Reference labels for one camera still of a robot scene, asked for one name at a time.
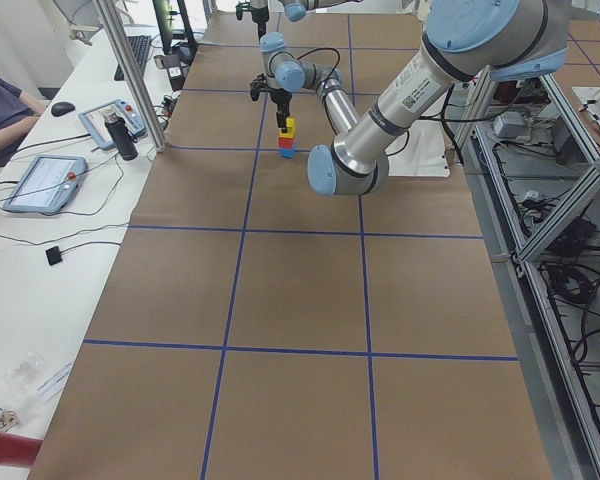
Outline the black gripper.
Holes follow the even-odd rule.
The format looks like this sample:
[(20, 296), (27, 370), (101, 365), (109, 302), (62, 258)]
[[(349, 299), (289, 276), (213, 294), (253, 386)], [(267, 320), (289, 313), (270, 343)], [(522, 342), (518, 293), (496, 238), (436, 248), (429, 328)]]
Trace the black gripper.
[(235, 7), (236, 18), (241, 21), (246, 13), (251, 14), (256, 24), (266, 24), (270, 19), (269, 3), (267, 0), (243, 0)]
[(288, 132), (287, 119), (290, 117), (292, 94), (283, 88), (271, 86), (264, 73), (250, 82), (250, 98), (257, 102), (262, 94), (268, 94), (276, 104), (276, 123), (282, 133)]

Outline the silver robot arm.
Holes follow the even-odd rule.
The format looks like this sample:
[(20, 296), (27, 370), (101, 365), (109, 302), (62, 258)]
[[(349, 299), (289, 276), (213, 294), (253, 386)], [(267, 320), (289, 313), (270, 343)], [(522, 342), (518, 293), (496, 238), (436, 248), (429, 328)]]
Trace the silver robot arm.
[[(320, 8), (339, 6), (345, 3), (359, 3), (359, 0), (280, 0), (279, 4), (289, 20), (301, 20), (307, 12)], [(235, 6), (236, 18), (241, 21), (245, 13), (250, 13), (252, 21), (265, 25), (270, 20), (269, 1), (238, 1)]]
[(358, 115), (337, 76), (302, 62), (282, 34), (260, 39), (264, 88), (315, 91), (336, 132), (308, 157), (307, 176), (321, 195), (365, 195), (389, 173), (387, 148), (445, 92), (484, 67), (497, 81), (557, 71), (565, 62), (569, 1), (433, 1), (419, 51), (364, 115)]

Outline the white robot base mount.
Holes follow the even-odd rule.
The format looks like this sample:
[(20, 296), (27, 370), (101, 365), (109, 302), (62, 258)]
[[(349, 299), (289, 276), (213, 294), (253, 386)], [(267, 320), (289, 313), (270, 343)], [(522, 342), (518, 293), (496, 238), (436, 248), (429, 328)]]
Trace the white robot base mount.
[(391, 176), (449, 176), (443, 130), (437, 122), (416, 121), (386, 149), (386, 153)]

